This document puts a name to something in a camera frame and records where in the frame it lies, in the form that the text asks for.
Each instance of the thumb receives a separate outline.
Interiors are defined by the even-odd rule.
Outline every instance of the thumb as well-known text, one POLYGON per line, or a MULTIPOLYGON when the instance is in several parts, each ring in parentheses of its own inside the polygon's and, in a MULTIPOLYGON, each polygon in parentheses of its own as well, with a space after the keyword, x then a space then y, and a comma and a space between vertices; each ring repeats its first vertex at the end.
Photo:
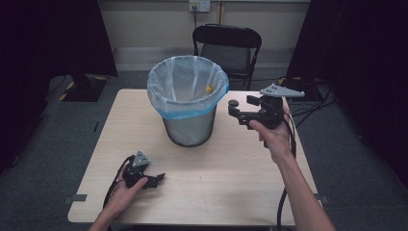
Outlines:
POLYGON ((268 133, 268 128, 257 120, 249 121, 249 125, 263 137, 268 133))
POLYGON ((139 179, 139 181, 136 182, 136 184, 131 188, 131 190, 136 192, 139 191, 147 183, 147 181, 148 181, 147 177, 139 179))

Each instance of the gray carpet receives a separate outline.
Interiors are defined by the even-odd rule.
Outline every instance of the gray carpet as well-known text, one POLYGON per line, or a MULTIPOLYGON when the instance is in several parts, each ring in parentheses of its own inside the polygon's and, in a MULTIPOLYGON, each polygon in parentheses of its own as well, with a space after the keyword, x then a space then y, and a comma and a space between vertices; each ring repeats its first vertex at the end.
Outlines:
MULTIPOLYGON (((257 68, 252 90, 285 75, 286 68, 257 68)), ((148 71, 120 72, 96 103, 60 102, 70 78, 56 77, 43 119, 19 156, 0 176, 0 230, 87 230, 70 223, 67 196, 78 190, 109 110, 120 89, 145 89, 148 71)), ((322 95, 327 86, 320 86, 322 95)), ((231 90, 243 90, 231 83, 231 90)), ((334 99, 330 93, 328 100, 334 99)), ((292 102, 293 113, 315 102, 292 102)), ((295 117, 299 122, 305 115, 295 117)), ((408 193, 393 172, 364 145, 353 120, 337 103, 310 115, 298 127, 324 208, 338 230, 408 230, 408 193)), ((217 230, 215 228, 138 227, 138 230, 217 230)))

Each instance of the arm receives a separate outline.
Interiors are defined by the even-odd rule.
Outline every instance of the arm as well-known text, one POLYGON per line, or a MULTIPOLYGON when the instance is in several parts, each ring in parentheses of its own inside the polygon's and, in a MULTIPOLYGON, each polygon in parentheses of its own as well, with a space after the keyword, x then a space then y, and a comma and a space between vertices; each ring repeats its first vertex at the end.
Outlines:
POLYGON ((291 201, 296 229, 335 230, 330 218, 313 195, 290 150, 289 131, 286 125, 281 123, 275 130, 269 130, 255 120, 249 124, 259 133, 259 140, 267 142, 272 160, 279 167, 291 201))
POLYGON ((89 231, 107 230, 112 221, 119 216, 132 203, 136 193, 147 182, 147 178, 141 178, 132 188, 127 188, 126 183, 121 180, 117 183, 109 199, 108 204, 98 215, 89 231))

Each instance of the finger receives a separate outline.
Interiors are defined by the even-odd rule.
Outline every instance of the finger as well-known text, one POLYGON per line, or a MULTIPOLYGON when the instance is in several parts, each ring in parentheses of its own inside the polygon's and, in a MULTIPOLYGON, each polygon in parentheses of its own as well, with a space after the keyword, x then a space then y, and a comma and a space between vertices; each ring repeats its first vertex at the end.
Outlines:
POLYGON ((147 181, 148 181, 147 177, 143 177, 138 182, 136 182, 136 184, 130 189, 132 191, 137 192, 147 183, 147 181))
POLYGON ((285 120, 286 120, 287 122, 289 122, 289 116, 291 115, 291 111, 289 110, 288 107, 283 106, 283 112, 285 113, 285 114, 284 114, 285 120))
POLYGON ((258 121, 256 121, 256 120, 251 120, 251 121, 249 121, 249 125, 250 125, 255 131, 257 131, 257 132, 259 133, 260 138, 261 138, 261 137, 264 138, 265 135, 267 134, 268 130, 269 130, 268 128, 266 128, 266 127, 264 126, 264 124, 262 124, 262 123, 260 123, 260 122, 258 122, 258 121))
POLYGON ((259 141, 264 141, 264 137, 260 133, 258 133, 258 137, 259 137, 258 138, 259 141))

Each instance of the chair backrest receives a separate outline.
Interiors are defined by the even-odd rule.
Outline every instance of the chair backrest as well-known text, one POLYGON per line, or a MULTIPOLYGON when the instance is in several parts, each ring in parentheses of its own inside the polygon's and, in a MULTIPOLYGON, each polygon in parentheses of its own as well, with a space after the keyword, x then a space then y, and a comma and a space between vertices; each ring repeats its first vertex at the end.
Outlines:
POLYGON ((262 39, 261 36, 250 28, 227 26, 220 24, 205 24, 195 28, 192 32, 194 55, 198 56, 197 43, 214 44, 222 46, 235 46, 256 48, 258 53, 262 39))

